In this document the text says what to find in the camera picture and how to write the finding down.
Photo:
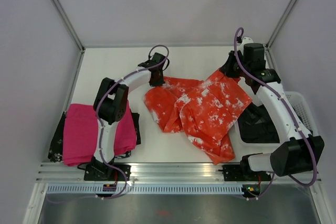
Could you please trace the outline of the orange white-speckled trousers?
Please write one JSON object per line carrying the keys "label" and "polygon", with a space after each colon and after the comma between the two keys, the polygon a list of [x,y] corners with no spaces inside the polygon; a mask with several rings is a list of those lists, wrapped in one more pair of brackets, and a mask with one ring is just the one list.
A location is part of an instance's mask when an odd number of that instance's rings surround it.
{"label": "orange white-speckled trousers", "polygon": [[219,70],[204,81],[165,77],[143,101],[162,132],[185,133],[217,165],[235,158],[229,130],[252,103],[239,80]]}

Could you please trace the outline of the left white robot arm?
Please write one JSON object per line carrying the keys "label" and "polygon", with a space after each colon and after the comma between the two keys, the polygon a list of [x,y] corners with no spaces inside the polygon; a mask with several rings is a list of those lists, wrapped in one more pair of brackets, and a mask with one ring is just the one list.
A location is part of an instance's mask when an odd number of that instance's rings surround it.
{"label": "left white robot arm", "polygon": [[98,136],[90,165],[102,180],[110,180],[114,175],[114,142],[118,124],[126,113],[129,93],[147,83],[151,87],[162,86],[163,66],[168,63],[168,56],[156,52],[120,79],[104,78],[101,81],[93,105],[98,121]]}

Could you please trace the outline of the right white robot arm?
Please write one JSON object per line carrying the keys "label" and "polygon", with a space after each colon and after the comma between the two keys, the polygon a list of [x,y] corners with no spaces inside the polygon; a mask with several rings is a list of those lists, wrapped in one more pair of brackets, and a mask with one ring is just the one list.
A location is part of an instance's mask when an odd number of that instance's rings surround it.
{"label": "right white robot arm", "polygon": [[317,179],[317,164],[324,148],[320,136],[314,136],[304,125],[283,89],[276,70],[266,67],[262,44],[244,39],[229,53],[220,68],[230,78],[245,78],[254,95],[264,106],[273,123],[279,145],[271,153],[244,156],[239,167],[240,176],[251,180],[258,172],[272,172],[279,177],[312,172]]}

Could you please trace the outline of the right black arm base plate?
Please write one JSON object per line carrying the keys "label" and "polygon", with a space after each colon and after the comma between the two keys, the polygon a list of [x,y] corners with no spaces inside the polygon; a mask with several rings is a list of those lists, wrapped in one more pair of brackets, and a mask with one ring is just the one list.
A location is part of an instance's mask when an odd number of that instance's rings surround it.
{"label": "right black arm base plate", "polygon": [[271,175],[266,172],[246,172],[240,165],[223,165],[220,170],[226,182],[269,182]]}

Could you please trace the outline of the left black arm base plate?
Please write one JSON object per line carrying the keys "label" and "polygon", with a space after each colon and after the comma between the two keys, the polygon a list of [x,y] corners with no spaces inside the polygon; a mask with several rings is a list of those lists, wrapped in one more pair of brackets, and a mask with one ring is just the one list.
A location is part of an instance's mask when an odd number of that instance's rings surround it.
{"label": "left black arm base plate", "polygon": [[103,165],[102,167],[89,164],[86,166],[84,181],[125,181],[120,171]]}

